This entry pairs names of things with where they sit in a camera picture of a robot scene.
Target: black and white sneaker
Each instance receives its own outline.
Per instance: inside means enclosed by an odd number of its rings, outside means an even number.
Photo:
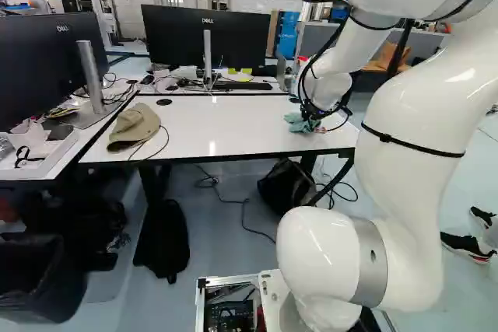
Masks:
[[[488,213],[487,211],[483,211],[476,206],[472,206],[468,211],[470,216],[474,218],[478,225],[483,227],[484,229],[488,229],[493,225],[493,221],[496,220],[496,214]]]
[[[441,242],[450,252],[468,257],[477,264],[488,264],[493,254],[496,254],[495,250],[483,253],[479,248],[479,242],[474,236],[456,236],[442,232]]]

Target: white desk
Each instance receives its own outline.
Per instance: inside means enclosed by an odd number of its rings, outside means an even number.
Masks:
[[[299,105],[288,96],[170,96],[171,105],[160,107],[158,96],[136,96],[135,103],[149,105],[160,117],[170,134],[168,146],[148,162],[161,159],[183,159],[190,162],[221,159],[270,158],[301,156],[304,152],[337,153],[354,149],[358,129],[349,122],[327,134],[293,134],[283,116],[299,111]],[[323,120],[327,128],[343,122],[339,114]],[[109,153],[106,149],[112,124],[80,164],[126,163],[134,149]],[[166,142],[164,130],[150,139],[132,158],[140,160],[158,151]]]
[[[116,74],[116,76],[121,79],[136,79],[137,81],[142,81],[142,79],[148,75],[146,72],[147,70],[150,69],[150,59],[149,58],[144,58],[144,57],[130,57],[127,58],[126,60],[123,60],[116,65],[113,65],[110,67],[109,72],[113,72]],[[223,75],[229,76],[228,75],[228,69],[215,69],[216,72],[222,72]],[[258,93],[260,95],[274,95],[275,93],[281,93],[284,94],[280,88],[279,84],[277,83],[275,77],[254,77],[252,82],[269,82],[270,85],[272,85],[272,90],[232,90],[229,91],[228,93]],[[123,86],[124,81],[119,81],[116,82],[116,86]],[[196,88],[194,87],[186,87],[184,89],[179,88],[176,91],[166,91],[163,89],[165,85],[162,85],[161,82],[157,84],[157,88],[160,90],[157,91],[153,86],[142,86],[142,85],[137,85],[137,89],[140,90],[141,94],[172,94],[172,95],[177,95],[177,94],[185,94],[185,93],[196,93],[198,95],[206,95],[207,93],[205,91],[199,90],[195,91]]]

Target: desk leg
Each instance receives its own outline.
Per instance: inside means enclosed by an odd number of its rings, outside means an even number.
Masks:
[[[317,162],[317,155],[305,155],[301,157],[300,165],[309,174],[313,173],[314,164]]]
[[[140,179],[142,187],[146,194],[147,205],[149,208],[157,206],[164,196],[167,189],[167,180],[170,179],[171,165],[161,166],[159,174],[156,173],[155,166],[140,166]]]
[[[354,152],[348,154],[348,160],[345,162],[344,166],[339,170],[339,172],[334,176],[334,178],[324,187],[323,190],[314,195],[311,200],[308,201],[308,206],[315,206],[319,200],[330,192],[337,183],[339,183],[342,178],[351,170],[354,165]]]

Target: computer mouse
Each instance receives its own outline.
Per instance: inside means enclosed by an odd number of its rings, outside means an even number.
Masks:
[[[154,76],[147,75],[142,81],[140,81],[140,84],[141,85],[150,85],[152,82],[154,82]]]
[[[170,100],[170,99],[160,99],[160,100],[156,101],[156,104],[163,107],[165,105],[170,105],[172,102],[173,102],[173,100]]]

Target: black backpack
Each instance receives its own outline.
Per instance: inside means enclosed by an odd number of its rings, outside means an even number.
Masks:
[[[305,205],[316,193],[313,177],[299,163],[279,160],[263,179],[258,180],[263,201],[278,215]]]
[[[187,221],[175,200],[150,207],[133,259],[135,266],[147,266],[159,279],[177,281],[190,259]]]

